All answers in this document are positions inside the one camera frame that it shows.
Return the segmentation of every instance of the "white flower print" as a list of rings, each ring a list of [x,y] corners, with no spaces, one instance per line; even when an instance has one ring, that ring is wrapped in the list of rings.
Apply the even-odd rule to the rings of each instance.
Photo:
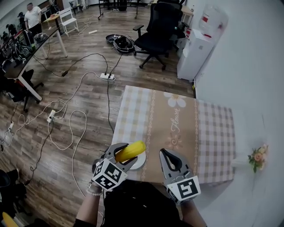
[[[178,94],[171,94],[168,92],[164,92],[164,96],[169,98],[168,104],[170,107],[175,107],[178,104],[180,107],[185,107],[186,102],[183,100],[186,96],[178,95]]]

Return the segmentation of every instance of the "red label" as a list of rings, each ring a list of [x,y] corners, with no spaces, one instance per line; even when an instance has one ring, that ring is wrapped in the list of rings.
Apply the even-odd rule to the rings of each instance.
[[[202,20],[204,20],[207,23],[208,18],[207,17],[203,17]]]

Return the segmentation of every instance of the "man in white shirt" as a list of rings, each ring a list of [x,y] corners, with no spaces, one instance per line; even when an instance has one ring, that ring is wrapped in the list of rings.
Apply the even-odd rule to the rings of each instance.
[[[38,6],[33,6],[32,3],[27,5],[27,12],[25,14],[25,25],[27,30],[32,32],[35,36],[42,32],[41,30],[41,9]]]

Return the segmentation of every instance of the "yellow object on floor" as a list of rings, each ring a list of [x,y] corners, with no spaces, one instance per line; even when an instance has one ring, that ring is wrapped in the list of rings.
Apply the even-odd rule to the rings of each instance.
[[[119,162],[127,161],[137,155],[143,153],[146,150],[146,145],[143,141],[136,141],[133,144],[129,144],[126,148],[122,149],[115,156],[115,160]]]
[[[6,224],[7,227],[19,227],[16,222],[13,220],[13,218],[10,217],[9,214],[3,212],[2,213],[2,216],[3,216],[3,220]]]

